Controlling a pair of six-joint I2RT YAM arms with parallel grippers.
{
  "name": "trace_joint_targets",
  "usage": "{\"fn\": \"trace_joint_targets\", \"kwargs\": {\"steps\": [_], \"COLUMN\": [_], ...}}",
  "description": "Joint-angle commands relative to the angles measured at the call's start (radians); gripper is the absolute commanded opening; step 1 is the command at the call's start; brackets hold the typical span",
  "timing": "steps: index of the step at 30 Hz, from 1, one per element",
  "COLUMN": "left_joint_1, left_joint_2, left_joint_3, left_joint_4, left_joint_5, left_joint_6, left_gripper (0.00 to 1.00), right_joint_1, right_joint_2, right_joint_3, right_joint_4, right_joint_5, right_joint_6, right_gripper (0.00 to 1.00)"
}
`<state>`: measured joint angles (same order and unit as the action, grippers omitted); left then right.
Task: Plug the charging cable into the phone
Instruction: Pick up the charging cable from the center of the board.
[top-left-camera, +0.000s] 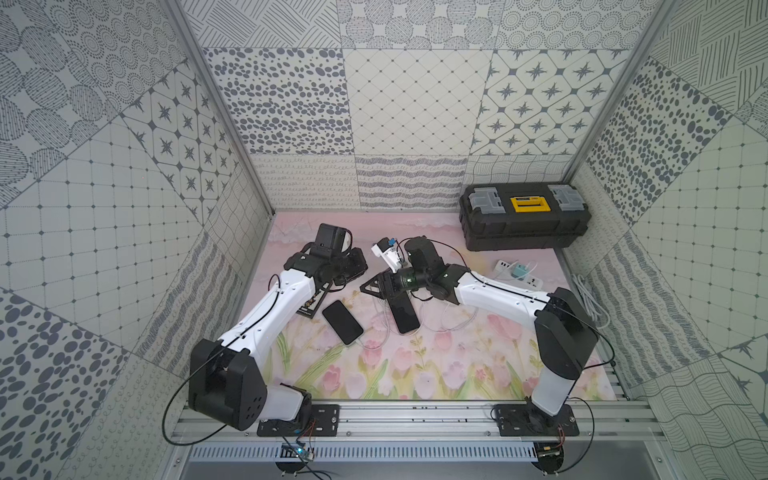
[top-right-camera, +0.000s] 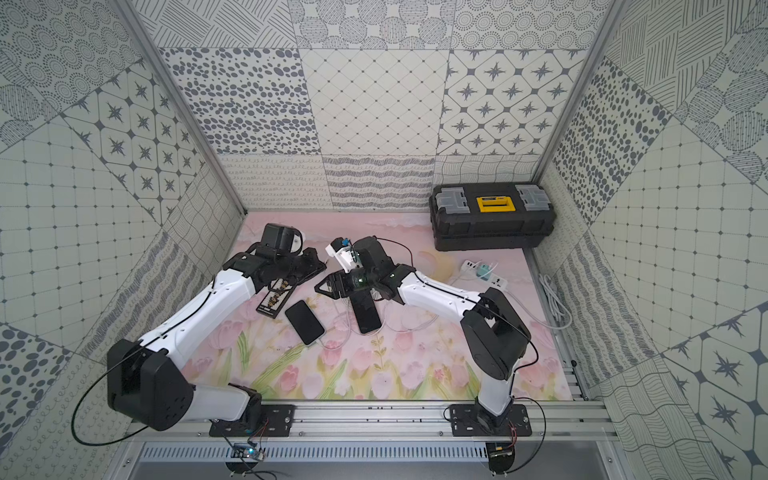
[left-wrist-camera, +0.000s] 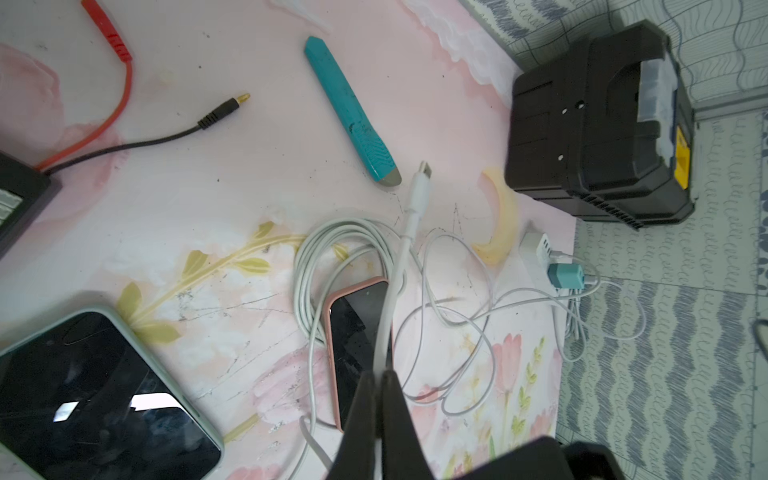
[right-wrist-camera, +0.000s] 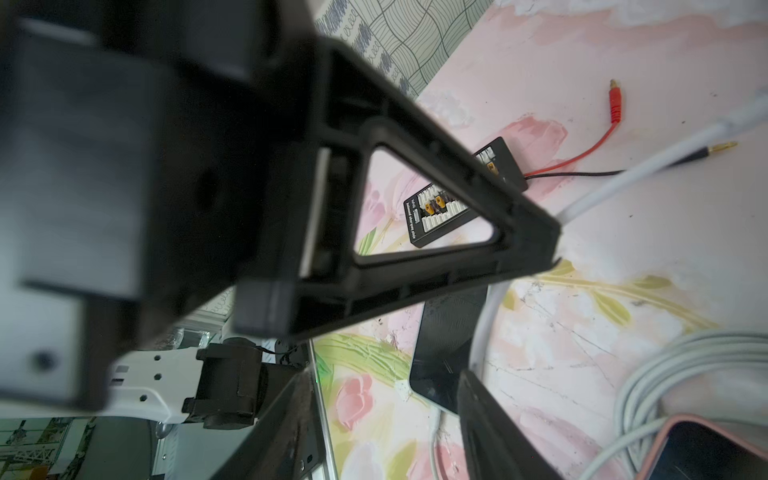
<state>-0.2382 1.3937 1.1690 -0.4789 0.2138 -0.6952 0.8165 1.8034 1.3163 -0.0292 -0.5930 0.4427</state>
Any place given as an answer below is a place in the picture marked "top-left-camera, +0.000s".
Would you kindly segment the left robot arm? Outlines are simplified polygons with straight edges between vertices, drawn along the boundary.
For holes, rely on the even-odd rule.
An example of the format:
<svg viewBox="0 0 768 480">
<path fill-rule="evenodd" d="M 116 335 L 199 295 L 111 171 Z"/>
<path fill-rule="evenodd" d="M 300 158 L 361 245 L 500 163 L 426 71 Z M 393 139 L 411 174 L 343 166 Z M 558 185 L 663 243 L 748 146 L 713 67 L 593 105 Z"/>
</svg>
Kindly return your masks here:
<svg viewBox="0 0 768 480">
<path fill-rule="evenodd" d="M 310 422 L 311 394 L 269 386 L 261 368 L 287 323 L 367 270 L 352 233 L 322 223 L 315 240 L 292 255 L 262 300 L 219 339 L 199 341 L 190 356 L 189 407 L 239 431 L 276 421 L 296 430 Z"/>
</svg>

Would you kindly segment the black smartphone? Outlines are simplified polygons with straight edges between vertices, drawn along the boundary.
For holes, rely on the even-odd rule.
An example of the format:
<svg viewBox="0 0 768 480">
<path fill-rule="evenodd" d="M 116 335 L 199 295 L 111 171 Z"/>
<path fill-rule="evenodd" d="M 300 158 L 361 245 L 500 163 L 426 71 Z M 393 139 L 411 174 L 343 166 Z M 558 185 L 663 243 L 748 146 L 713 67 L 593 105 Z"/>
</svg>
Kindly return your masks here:
<svg viewBox="0 0 768 480">
<path fill-rule="evenodd" d="M 398 332 L 401 335 L 418 330 L 421 323 L 406 292 L 387 300 Z"/>
<path fill-rule="evenodd" d="M 364 333 L 363 327 L 340 300 L 324 308 L 322 315 L 345 346 L 353 344 Z"/>
</svg>

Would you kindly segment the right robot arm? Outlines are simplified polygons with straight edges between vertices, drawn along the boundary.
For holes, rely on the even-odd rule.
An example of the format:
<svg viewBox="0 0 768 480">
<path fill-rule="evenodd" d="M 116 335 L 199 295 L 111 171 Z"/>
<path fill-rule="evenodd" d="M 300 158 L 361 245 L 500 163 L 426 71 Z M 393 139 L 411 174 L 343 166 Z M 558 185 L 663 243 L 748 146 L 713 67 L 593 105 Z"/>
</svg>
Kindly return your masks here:
<svg viewBox="0 0 768 480">
<path fill-rule="evenodd" d="M 580 300 L 566 288 L 546 293 L 513 287 L 465 263 L 447 263 L 436 244 L 419 236 L 401 248 L 397 240 L 382 238 L 371 250 L 387 269 L 363 283 L 360 291 L 386 301 L 407 332 L 418 322 L 409 295 L 420 289 L 427 290 L 431 300 L 486 310 L 533 331 L 543 368 L 527 403 L 540 415 L 558 416 L 600 339 Z"/>
</svg>

